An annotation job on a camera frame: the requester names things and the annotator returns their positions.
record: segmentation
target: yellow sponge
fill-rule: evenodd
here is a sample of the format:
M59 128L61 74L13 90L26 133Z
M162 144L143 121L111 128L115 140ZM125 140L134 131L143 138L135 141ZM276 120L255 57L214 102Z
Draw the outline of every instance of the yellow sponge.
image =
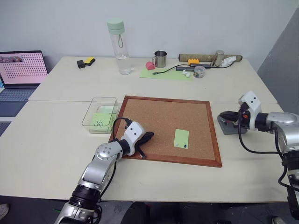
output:
M92 63L94 63L94 62L95 62L94 57L88 57L88 58L85 59L84 64L91 66Z
M188 64L199 64L198 59L188 59Z

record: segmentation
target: laptop keyboard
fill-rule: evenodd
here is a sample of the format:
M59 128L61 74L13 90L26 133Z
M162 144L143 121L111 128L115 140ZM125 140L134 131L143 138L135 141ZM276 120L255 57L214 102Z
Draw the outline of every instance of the laptop keyboard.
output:
M0 101L27 101L34 90L3 90Z
M10 122L0 122L0 136L4 133L9 124Z

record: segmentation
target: white wall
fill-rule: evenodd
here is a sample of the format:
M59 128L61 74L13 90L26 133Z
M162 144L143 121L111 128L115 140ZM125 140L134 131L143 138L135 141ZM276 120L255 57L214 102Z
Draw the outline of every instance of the white wall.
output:
M242 54L257 70L298 0L0 0L0 51L41 49L50 69L61 56L113 56L106 20L125 22L129 53L157 49Z

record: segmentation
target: white table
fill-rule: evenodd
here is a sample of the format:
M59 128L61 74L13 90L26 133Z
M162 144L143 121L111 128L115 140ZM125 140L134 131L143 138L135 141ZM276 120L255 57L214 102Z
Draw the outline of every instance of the white table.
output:
M89 102L28 102L0 137L0 195L68 199L95 149L108 134L90 134L81 125ZM211 104L222 168L122 159L104 200L180 202L286 201L277 183L277 155L245 151L236 135L224 135L216 120L238 104ZM262 105L263 112L277 104ZM250 131L254 150L274 150L274 136Z
M134 70L127 76L118 72L115 58L96 58L92 66L79 69L76 61L81 59L63 57L29 100L91 101L99 96L123 101L124 95L133 95L236 103L253 90L261 102L277 103L246 59L226 69L206 70L204 78L191 82L139 78L149 59L132 59ZM184 63L167 59L166 68Z

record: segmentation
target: gray wall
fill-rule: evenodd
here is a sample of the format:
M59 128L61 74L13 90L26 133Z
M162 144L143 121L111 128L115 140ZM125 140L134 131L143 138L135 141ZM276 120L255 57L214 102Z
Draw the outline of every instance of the gray wall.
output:
M257 73L284 112L299 114L299 8Z
M106 20L121 17L129 53L157 49L242 54L257 70L298 0L0 0L0 51L40 49L51 69L62 56L113 56Z

